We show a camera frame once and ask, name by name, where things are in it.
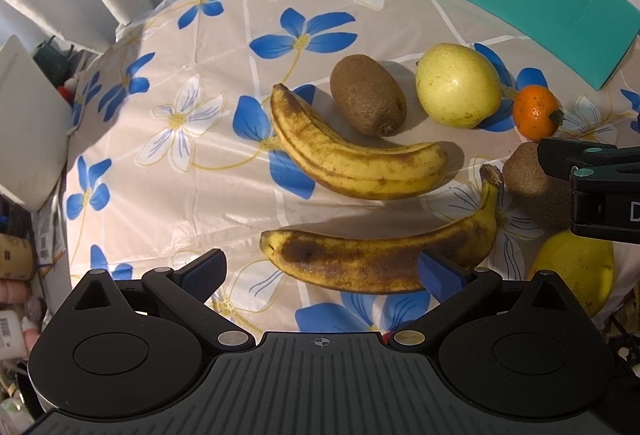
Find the small orange tangerine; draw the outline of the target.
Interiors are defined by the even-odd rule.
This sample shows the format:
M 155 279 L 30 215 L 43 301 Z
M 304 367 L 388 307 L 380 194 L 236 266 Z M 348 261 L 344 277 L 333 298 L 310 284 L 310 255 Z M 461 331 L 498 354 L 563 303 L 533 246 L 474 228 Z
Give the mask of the small orange tangerine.
M 512 117 L 522 136 L 539 143 L 555 134 L 564 121 L 564 112 L 549 88 L 528 85 L 516 95 Z

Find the yellow lemon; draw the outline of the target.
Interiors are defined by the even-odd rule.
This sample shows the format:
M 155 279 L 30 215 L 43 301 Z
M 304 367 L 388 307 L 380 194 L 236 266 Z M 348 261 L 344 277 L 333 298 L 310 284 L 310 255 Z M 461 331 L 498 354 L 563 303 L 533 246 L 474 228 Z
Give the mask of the yellow lemon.
M 574 235 L 570 230 L 550 237 L 539 249 L 527 279 L 539 270 L 557 273 L 590 317 L 610 296 L 615 281 L 613 242 Z

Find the lower spotted yellow banana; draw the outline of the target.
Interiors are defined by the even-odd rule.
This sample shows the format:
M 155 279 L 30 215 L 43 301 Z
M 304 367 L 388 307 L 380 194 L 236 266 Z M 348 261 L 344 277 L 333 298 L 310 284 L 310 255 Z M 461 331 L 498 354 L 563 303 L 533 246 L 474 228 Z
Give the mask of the lower spotted yellow banana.
M 341 292 L 393 294 L 421 288 L 418 257 L 442 255 L 463 269 L 486 259 L 497 239 L 497 202 L 503 178 L 480 167 L 480 207 L 471 215 L 419 235 L 343 238 L 299 229 L 265 230 L 259 247 L 269 261 L 299 281 Z

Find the spotted yellow banana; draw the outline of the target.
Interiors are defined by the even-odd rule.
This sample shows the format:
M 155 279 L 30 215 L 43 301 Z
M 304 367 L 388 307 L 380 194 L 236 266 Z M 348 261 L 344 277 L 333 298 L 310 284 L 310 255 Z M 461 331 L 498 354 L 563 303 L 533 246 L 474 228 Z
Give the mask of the spotted yellow banana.
M 442 255 L 463 269 L 486 259 L 497 239 L 497 202 L 503 178 L 480 167 L 480 207 L 471 215 L 419 235 L 343 238 L 299 229 L 265 230 L 259 247 L 269 261 L 299 281 L 341 292 L 393 294 L 421 288 L 418 257 Z
M 338 194 L 366 200 L 396 200 L 425 194 L 446 174 L 442 147 L 418 143 L 364 147 L 333 131 L 320 114 L 283 84 L 270 96 L 273 129 L 296 166 Z

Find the yellow green pear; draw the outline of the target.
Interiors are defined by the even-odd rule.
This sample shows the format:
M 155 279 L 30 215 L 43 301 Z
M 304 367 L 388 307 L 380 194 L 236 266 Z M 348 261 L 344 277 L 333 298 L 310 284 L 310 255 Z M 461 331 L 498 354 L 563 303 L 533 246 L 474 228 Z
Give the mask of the yellow green pear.
M 491 62 L 472 48 L 440 43 L 416 64 L 416 96 L 441 125 L 474 129 L 501 104 L 501 83 Z

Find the upper spotted yellow banana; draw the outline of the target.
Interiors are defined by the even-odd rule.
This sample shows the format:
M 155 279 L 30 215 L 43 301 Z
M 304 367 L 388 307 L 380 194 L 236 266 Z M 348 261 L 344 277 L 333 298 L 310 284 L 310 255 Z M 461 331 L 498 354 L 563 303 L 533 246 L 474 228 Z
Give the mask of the upper spotted yellow banana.
M 396 200 L 425 194 L 446 174 L 442 147 L 418 143 L 364 147 L 333 131 L 320 114 L 283 84 L 270 96 L 273 129 L 296 166 L 338 194 L 366 200 Z

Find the brown cardboard roll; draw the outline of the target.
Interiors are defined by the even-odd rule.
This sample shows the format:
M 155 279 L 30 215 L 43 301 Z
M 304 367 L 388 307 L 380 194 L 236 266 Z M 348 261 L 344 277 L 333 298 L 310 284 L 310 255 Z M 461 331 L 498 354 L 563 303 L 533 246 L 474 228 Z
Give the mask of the brown cardboard roll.
M 0 235 L 0 278 L 29 281 L 35 275 L 32 245 L 23 238 Z

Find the white plastic bottle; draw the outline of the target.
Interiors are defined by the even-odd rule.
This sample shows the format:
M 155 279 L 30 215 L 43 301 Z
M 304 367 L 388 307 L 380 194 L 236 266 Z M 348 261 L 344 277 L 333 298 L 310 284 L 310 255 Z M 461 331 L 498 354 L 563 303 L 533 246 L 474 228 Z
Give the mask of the white plastic bottle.
M 27 356 L 20 318 L 12 309 L 0 311 L 0 360 L 24 359 Z

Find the brown kiwi fruit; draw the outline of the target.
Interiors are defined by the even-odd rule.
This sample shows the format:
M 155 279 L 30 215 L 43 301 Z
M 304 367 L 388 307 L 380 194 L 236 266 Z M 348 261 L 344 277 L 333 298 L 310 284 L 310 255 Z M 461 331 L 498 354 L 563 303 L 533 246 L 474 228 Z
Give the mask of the brown kiwi fruit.
M 406 97 L 400 85 L 367 55 L 339 60 L 330 75 L 330 91 L 348 123 L 363 135 L 392 135 L 407 119 Z

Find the floral blue white tablecloth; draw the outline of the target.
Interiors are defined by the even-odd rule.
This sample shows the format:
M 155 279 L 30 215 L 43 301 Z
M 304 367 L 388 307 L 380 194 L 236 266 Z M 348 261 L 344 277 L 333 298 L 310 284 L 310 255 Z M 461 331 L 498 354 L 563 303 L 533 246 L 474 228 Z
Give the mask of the floral blue white tablecloth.
M 527 36 L 465 0 L 168 0 L 82 76 L 63 198 L 70 279 L 91 268 L 138 278 L 218 247 L 228 276 L 210 305 L 255 335 L 267 330 L 382 331 L 435 305 L 425 292 L 370 295 L 306 285 L 274 267 L 260 234 L 282 226 L 349 237 L 414 235 L 473 213 L 484 163 L 521 143 L 506 117 L 471 131 L 431 121 L 413 73 L 439 43 L 485 55 L 508 88 L 546 83 L 568 138 L 634 146 L 639 54 L 595 91 Z M 365 54 L 398 81 L 408 117 L 398 144 L 439 142 L 442 187 L 397 201 L 348 198 L 285 155 L 269 115 L 276 83 L 303 95 L 332 128 L 364 144 L 331 98 L 329 76 Z

